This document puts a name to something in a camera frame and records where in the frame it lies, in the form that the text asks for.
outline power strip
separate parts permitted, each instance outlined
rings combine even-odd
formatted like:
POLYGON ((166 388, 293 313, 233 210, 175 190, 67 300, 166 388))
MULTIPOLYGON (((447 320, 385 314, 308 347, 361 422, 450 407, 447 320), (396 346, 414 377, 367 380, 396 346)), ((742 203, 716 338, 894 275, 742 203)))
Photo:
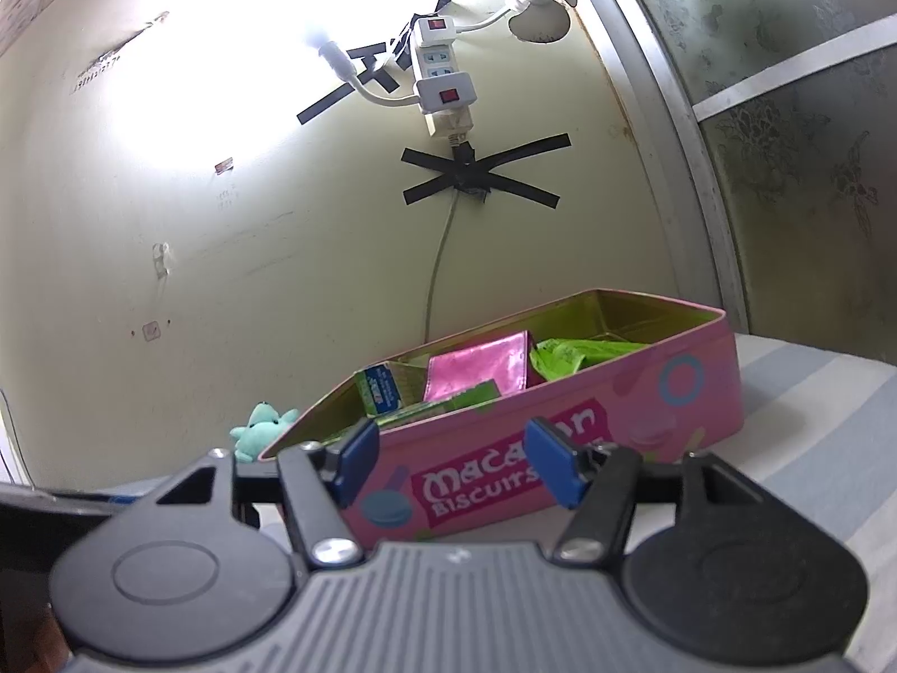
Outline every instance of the power strip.
POLYGON ((414 93, 420 98, 430 136, 463 136, 474 128, 470 105, 477 92, 461 71, 452 44, 457 32, 451 17, 420 17, 411 37, 414 93))

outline bright light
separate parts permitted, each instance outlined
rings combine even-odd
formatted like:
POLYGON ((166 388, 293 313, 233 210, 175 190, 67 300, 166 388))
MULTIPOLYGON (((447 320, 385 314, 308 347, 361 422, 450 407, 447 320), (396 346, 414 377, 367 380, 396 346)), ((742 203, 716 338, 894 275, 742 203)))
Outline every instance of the bright light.
MULTIPOLYGON (((170 15, 104 75, 115 131, 163 168, 237 164, 301 128, 296 114, 339 85, 304 44, 310 27, 343 47, 397 35, 430 0, 154 0, 170 15)), ((150 19, 158 12, 147 12, 150 19)))

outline green box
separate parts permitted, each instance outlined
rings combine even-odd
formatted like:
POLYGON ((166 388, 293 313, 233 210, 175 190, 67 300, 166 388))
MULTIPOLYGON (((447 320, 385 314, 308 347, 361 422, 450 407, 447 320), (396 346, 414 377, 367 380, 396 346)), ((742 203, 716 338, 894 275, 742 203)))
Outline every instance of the green box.
POLYGON ((423 400, 427 370, 402 361, 381 361, 354 375, 368 417, 393 413, 423 400))
POLYGON ((463 410, 465 407, 473 407, 475 404, 483 404, 490 400, 501 397, 499 386, 495 384, 494 379, 487 379, 486 382, 480 382, 464 392, 459 392, 451 397, 446 397, 433 402, 419 402, 409 407, 403 407, 396 412, 384 414, 374 420, 380 427, 380 431, 392 430, 400 425, 411 425, 412 422, 426 420, 429 417, 436 417, 440 414, 453 413, 456 410, 463 410))

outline pink wrapper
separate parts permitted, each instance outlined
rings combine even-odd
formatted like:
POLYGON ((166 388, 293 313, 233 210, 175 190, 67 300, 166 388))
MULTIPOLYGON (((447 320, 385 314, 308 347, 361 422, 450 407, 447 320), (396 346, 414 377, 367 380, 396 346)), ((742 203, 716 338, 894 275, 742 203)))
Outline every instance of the pink wrapper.
POLYGON ((423 401, 451 397, 494 379, 502 397, 544 382, 529 363, 528 331, 429 358, 423 401))

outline metal screw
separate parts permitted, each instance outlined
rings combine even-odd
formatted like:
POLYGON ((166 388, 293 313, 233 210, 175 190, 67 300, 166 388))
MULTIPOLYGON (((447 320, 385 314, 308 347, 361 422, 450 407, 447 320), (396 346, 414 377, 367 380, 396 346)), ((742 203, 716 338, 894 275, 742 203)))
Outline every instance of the metal screw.
POLYGON ((604 545, 595 539, 577 537, 565 541, 558 550, 558 556, 574 564, 592 564, 604 555, 604 545))
POLYGON ((362 551, 352 539, 329 538, 311 547, 311 558, 321 566, 341 567, 362 557, 362 551))

